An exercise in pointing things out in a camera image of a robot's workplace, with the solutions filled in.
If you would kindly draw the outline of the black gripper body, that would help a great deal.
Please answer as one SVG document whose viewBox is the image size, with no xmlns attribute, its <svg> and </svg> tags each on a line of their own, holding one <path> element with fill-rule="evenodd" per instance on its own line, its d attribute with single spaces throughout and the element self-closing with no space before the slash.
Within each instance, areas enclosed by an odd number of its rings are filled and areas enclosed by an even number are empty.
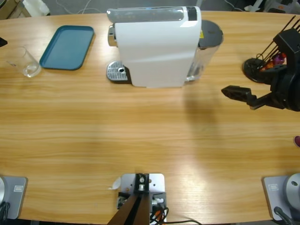
<svg viewBox="0 0 300 225">
<path fill-rule="evenodd" d="M 264 84 L 270 85 L 266 106 L 300 110 L 300 66 L 277 65 L 259 72 Z"/>
</svg>

